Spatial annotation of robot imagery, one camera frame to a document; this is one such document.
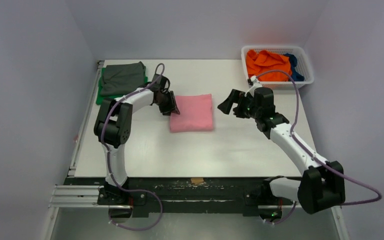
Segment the pink t shirt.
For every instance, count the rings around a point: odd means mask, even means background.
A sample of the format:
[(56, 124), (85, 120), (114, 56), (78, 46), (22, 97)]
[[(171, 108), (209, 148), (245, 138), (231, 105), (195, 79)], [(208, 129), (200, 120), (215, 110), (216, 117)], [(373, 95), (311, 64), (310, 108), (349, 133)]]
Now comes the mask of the pink t shirt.
[(214, 130), (213, 100), (211, 94), (175, 97), (180, 114), (171, 114), (172, 133), (208, 132)]

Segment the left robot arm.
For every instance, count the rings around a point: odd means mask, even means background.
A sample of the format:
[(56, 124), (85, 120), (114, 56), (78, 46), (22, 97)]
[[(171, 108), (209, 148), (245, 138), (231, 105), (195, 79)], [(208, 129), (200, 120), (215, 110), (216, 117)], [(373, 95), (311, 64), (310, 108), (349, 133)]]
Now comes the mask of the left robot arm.
[(157, 105), (163, 116), (179, 115), (175, 95), (170, 90), (170, 80), (162, 74), (155, 74), (151, 82), (140, 85), (133, 92), (122, 97), (105, 98), (98, 112), (93, 132), (98, 137), (105, 154), (105, 190), (109, 186), (109, 197), (118, 205), (126, 203), (131, 193), (149, 193), (145, 189), (127, 189), (125, 167), (125, 145), (131, 135), (133, 114), (138, 110)]

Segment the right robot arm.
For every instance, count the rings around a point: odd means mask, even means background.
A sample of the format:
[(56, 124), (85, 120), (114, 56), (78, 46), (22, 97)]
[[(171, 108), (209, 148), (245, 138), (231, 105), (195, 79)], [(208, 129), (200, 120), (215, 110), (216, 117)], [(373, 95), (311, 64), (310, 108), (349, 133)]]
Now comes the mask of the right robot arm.
[(317, 157), (315, 151), (294, 133), (293, 125), (276, 111), (274, 92), (257, 87), (251, 92), (233, 89), (217, 107), (223, 114), (253, 119), (257, 129), (279, 146), (302, 174), (300, 180), (275, 176), (263, 182), (260, 196), (268, 204), (279, 198), (299, 203), (308, 214), (314, 214), (346, 200), (343, 166)]

